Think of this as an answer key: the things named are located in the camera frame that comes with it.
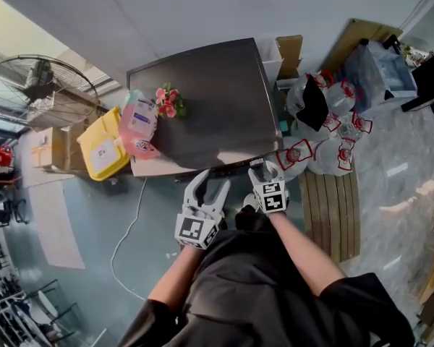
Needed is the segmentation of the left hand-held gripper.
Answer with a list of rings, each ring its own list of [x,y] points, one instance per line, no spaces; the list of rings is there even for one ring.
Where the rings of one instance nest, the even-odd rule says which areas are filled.
[[[176,217],[174,232],[175,239],[182,246],[205,250],[220,230],[224,219],[222,210],[231,187],[229,179],[224,180],[213,201],[205,205],[205,210],[190,206],[203,204],[209,173],[210,169],[200,172],[185,188],[185,206]]]

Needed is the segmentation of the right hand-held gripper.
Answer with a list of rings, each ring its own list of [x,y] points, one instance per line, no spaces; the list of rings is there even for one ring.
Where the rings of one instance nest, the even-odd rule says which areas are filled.
[[[264,161],[263,177],[265,183],[253,168],[248,169],[248,175],[256,202],[263,213],[269,214],[286,210],[288,198],[284,171],[277,163],[269,160]]]

